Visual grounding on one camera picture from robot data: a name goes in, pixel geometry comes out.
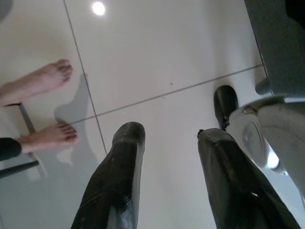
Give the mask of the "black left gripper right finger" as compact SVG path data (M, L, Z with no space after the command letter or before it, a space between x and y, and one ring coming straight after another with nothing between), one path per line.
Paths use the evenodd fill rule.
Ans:
M219 229L298 229L266 176L236 141L217 128L199 130L198 151Z

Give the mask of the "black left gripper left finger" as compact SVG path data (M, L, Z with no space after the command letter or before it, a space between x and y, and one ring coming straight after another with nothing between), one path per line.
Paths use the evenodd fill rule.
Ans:
M90 178L73 229L135 229L138 226L145 129L123 124L112 147Z

